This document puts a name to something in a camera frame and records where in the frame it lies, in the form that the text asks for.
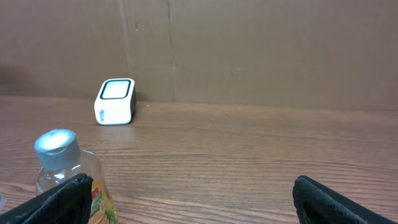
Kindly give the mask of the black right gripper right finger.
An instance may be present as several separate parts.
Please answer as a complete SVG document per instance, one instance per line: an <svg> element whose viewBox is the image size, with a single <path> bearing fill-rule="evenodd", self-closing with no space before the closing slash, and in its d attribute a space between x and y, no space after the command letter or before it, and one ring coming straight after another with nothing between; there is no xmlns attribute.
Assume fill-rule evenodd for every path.
<svg viewBox="0 0 398 224"><path fill-rule="evenodd" d="M292 196L300 224L396 224L305 175Z"/></svg>

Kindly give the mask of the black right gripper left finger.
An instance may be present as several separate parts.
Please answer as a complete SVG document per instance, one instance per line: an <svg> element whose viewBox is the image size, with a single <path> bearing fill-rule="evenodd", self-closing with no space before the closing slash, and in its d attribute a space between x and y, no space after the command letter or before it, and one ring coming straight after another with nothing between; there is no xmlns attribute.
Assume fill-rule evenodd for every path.
<svg viewBox="0 0 398 224"><path fill-rule="evenodd" d="M1 224L87 224L93 178L81 173L1 215Z"/></svg>

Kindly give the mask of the teal white carton pack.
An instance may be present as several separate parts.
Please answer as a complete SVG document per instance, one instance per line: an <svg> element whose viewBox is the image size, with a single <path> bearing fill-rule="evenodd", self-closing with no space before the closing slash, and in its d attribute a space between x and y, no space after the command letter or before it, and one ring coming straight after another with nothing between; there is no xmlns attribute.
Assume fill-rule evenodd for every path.
<svg viewBox="0 0 398 224"><path fill-rule="evenodd" d="M5 198L2 196L2 194L0 194L0 211L4 208L6 203Z"/></svg>

